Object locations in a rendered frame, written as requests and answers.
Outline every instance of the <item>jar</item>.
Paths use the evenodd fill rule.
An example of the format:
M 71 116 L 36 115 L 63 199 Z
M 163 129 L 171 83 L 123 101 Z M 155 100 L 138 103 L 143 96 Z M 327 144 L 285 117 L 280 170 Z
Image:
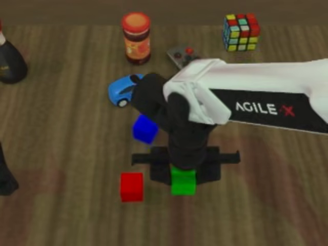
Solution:
M 125 51 L 128 61 L 135 65 L 150 59 L 150 19 L 143 13 L 132 12 L 122 18 Z

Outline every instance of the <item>toy car wheel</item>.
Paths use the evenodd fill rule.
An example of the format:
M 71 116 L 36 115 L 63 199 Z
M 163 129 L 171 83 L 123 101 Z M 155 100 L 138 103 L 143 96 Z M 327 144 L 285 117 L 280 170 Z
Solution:
M 126 99 L 122 99 L 120 101 L 118 101 L 117 106 L 120 108 L 124 108 L 126 105 L 128 105 L 128 100 Z

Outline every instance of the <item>wood grain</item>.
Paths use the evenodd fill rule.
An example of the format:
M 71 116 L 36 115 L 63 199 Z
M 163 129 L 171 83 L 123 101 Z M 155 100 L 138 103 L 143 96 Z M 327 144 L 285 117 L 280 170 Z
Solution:
M 193 197 L 172 197 L 130 167 L 138 113 L 119 109 L 107 85 L 130 73 L 176 72 L 168 48 L 181 43 L 227 62 L 296 62 L 326 57 L 328 27 L 263 26 L 259 48 L 227 53 L 220 27 L 155 26 L 152 59 L 134 67 L 115 26 L 13 26 L 4 33 L 26 55 L 28 78 L 0 85 L 0 139 L 21 189 L 0 198 L 0 245 L 328 245 L 328 138 L 227 124 L 211 135 L 242 163 Z M 165 145 L 160 133 L 157 144 Z M 122 204 L 120 172 L 140 171 L 145 201 Z

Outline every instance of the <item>green cube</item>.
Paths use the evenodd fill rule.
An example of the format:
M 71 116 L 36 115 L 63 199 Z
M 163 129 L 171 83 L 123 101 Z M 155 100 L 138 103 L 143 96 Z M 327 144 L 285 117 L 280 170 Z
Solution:
M 174 196 L 191 196 L 196 193 L 196 171 L 184 171 L 171 167 L 171 194 Z

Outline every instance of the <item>blue block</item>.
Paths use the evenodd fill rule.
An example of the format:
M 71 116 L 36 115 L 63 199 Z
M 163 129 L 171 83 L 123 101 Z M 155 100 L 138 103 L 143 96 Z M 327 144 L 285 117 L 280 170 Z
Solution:
M 151 144 L 158 132 L 158 126 L 144 115 L 140 115 L 132 128 L 133 137 L 136 140 Z

